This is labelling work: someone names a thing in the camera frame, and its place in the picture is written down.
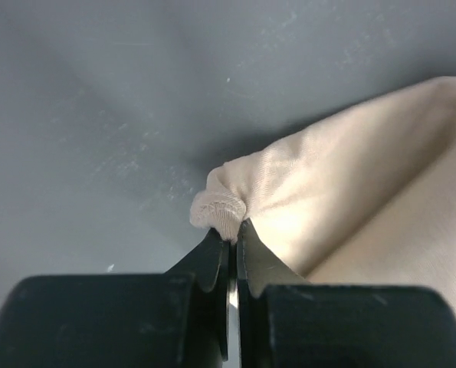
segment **cloth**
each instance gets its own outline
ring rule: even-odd
[[[191,223],[319,284],[434,288],[456,313],[456,77],[361,103],[212,170]]]

